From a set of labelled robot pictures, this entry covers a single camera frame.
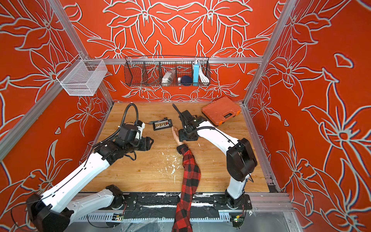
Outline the mannequin hand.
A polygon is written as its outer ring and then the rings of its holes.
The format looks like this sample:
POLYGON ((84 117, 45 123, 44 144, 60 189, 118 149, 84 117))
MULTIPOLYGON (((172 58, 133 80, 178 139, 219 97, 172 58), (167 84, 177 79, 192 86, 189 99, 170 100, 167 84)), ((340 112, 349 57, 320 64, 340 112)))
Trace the mannequin hand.
POLYGON ((183 145, 184 142, 179 139, 178 129, 176 127, 174 127, 174 126, 172 126, 172 133, 173 133, 173 137, 174 137, 174 140, 177 143, 177 145, 178 146, 183 145))

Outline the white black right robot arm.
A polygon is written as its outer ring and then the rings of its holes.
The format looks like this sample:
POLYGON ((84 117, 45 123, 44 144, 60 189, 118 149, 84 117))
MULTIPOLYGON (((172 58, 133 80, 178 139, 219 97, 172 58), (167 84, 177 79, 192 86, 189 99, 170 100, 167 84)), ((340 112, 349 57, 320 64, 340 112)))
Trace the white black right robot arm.
POLYGON ((182 123, 178 133, 180 142, 197 141, 201 137, 226 155, 227 170, 231 178, 222 204, 237 209, 242 204, 245 185, 249 179, 252 179, 252 173, 258 165, 250 142, 245 138, 239 140, 227 135, 203 116, 192 115, 187 110, 181 112, 175 104, 172 106, 182 123))

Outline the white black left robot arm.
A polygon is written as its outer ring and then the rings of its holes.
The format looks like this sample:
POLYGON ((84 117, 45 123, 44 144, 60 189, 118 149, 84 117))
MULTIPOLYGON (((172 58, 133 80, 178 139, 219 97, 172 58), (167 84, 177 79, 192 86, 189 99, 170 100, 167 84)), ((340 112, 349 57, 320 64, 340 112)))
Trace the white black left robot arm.
POLYGON ((136 151, 148 151, 154 140, 143 137, 136 144, 119 138, 97 146, 94 153, 78 168, 51 189, 41 195, 33 194, 26 201, 30 221, 40 232, 63 232, 77 219, 101 208, 114 210, 127 206, 123 192, 115 185, 74 200, 74 197, 92 179, 118 159, 129 157, 136 151))

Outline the red black plaid sleeve arm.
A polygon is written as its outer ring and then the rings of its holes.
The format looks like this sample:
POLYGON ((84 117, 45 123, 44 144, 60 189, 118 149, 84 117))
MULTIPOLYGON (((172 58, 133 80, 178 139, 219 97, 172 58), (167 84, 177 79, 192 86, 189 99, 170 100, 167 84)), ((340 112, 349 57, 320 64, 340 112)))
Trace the red black plaid sleeve arm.
POLYGON ((201 170, 195 160, 194 155, 186 144, 177 147, 179 154, 183 156, 183 181, 176 205, 176 212, 173 232, 191 232, 192 225, 190 223, 190 212, 193 195, 196 193, 201 179, 201 170))

